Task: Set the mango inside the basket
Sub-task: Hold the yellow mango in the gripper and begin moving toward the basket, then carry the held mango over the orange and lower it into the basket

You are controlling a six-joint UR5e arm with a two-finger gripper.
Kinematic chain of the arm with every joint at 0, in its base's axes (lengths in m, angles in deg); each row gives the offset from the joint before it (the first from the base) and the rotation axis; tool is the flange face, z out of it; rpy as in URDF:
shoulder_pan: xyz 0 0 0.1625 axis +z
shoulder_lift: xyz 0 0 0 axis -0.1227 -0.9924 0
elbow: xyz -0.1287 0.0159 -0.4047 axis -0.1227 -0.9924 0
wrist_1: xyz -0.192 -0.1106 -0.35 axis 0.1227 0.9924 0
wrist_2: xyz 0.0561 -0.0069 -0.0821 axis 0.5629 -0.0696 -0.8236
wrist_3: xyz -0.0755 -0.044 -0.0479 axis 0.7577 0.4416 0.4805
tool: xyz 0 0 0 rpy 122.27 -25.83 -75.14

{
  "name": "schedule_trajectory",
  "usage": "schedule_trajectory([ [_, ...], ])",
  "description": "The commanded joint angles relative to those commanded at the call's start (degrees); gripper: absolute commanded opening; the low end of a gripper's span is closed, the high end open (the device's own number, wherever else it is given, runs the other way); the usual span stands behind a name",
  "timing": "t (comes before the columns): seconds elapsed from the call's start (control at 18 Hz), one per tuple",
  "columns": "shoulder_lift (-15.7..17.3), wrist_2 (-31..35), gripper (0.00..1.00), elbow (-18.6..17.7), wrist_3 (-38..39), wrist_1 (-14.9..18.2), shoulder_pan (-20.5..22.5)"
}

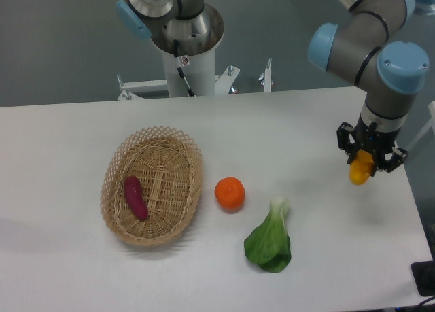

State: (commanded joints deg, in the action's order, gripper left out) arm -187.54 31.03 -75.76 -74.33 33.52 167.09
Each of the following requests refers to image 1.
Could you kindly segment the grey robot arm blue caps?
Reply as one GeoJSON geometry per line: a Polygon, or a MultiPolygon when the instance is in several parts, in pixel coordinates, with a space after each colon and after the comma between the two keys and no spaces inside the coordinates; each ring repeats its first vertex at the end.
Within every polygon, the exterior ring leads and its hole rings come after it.
{"type": "MultiPolygon", "coordinates": [[[[339,0],[351,13],[343,26],[321,25],[308,60],[366,93],[358,123],[342,123],[338,147],[347,155],[349,178],[364,183],[399,167],[407,151],[396,145],[430,65],[416,44],[390,41],[415,9],[415,0],[339,0]]],[[[215,49],[224,34],[219,12],[205,0],[117,0],[116,11],[137,38],[161,52],[171,97],[226,95],[238,70],[215,74],[215,49]]]]}

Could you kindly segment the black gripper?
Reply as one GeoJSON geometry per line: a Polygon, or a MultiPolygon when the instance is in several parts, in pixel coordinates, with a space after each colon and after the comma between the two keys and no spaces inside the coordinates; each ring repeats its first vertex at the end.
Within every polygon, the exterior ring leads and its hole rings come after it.
{"type": "Polygon", "coordinates": [[[402,148],[393,148],[398,131],[381,132],[370,127],[362,117],[354,128],[347,122],[343,122],[336,131],[338,147],[347,155],[347,164],[351,164],[360,150],[372,154],[374,167],[370,174],[374,177],[376,172],[392,172],[407,158],[407,151],[402,148]]]}

